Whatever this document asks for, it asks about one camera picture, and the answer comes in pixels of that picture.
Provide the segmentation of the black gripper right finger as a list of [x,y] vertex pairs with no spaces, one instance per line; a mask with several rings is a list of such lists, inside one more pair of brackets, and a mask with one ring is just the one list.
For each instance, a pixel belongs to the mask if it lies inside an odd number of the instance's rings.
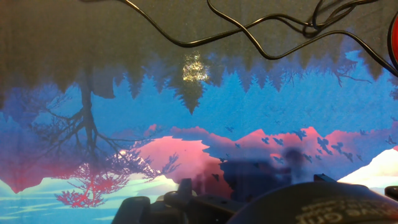
[[[331,177],[325,175],[325,174],[314,174],[313,175],[313,181],[323,181],[323,182],[336,182],[336,180],[332,179]],[[395,201],[397,201],[397,186],[387,186],[384,189],[384,195],[386,197],[389,197]]]

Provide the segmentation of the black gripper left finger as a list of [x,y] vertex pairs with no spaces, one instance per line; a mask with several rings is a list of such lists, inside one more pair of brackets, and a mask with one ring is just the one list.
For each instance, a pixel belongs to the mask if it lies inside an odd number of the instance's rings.
[[236,213],[236,202],[214,195],[194,196],[192,180],[183,179],[162,201],[148,197],[123,200],[112,224],[224,224]]

